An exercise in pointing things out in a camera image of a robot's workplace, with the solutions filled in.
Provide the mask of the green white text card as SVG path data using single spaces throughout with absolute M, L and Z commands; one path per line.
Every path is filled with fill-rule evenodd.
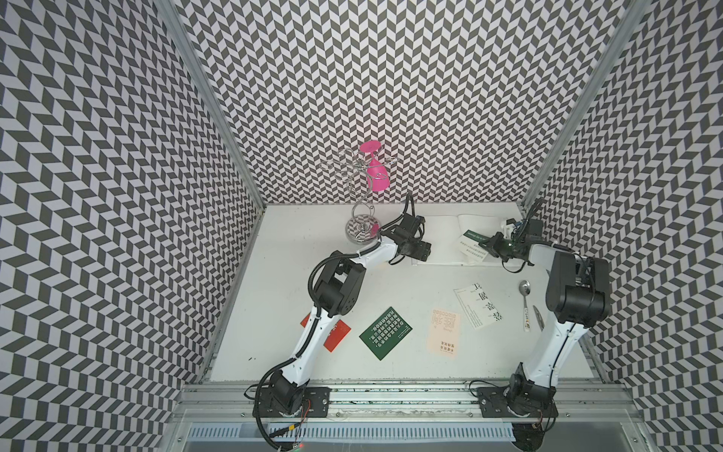
M 482 266 L 491 263 L 489 252 L 480 245 L 483 239 L 483 235 L 472 230 L 467 230 L 459 236 L 455 247 L 462 254 L 465 265 Z

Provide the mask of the white photo album bicycle cover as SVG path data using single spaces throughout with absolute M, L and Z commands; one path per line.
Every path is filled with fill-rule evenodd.
M 413 266 L 446 267 L 500 267 L 498 258 L 489 256 L 491 263 L 482 266 L 467 266 L 462 254 L 456 250 L 455 242 L 467 230 L 484 237 L 492 237 L 502 232 L 506 220 L 498 217 L 459 215 L 428 217 L 424 240 L 431 244 L 431 255 L 427 262 L 412 260 Z

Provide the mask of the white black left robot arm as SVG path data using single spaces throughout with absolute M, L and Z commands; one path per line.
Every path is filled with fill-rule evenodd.
M 319 262 L 309 276 L 307 291 L 314 307 L 290 358 L 272 367 L 254 384 L 253 414 L 274 406 L 293 416 L 304 406 L 317 356 L 342 316 L 357 303 L 365 274 L 381 265 L 396 265 L 406 257 L 426 261 L 431 244 L 424 240 L 426 219 L 416 214 L 414 197 L 407 194 L 401 214 L 380 226 L 370 245 L 354 253 L 338 250 Z

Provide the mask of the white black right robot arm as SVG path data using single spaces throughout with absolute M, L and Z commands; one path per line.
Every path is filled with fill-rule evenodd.
M 508 385 L 476 388 L 482 416 L 527 418 L 557 417 L 554 397 L 559 372 L 579 340 L 610 315 L 610 265 L 597 257 L 584 257 L 568 247 L 542 238 L 542 222 L 535 219 L 543 199 L 537 199 L 511 237 L 502 232 L 481 237 L 478 248 L 501 260 L 539 267 L 548 276 L 545 321 L 531 357 L 519 363 Z

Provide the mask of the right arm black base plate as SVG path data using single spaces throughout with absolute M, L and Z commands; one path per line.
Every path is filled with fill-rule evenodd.
M 531 391 L 512 394 L 508 387 L 479 387 L 474 392 L 484 418 L 553 419 L 559 416 L 553 388 L 535 386 Z

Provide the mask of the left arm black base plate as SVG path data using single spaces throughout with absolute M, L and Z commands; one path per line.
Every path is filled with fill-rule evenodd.
M 261 389 L 252 414 L 261 418 L 306 417 L 326 418 L 331 401 L 331 388 L 306 387 L 290 397 L 276 395 L 271 388 Z

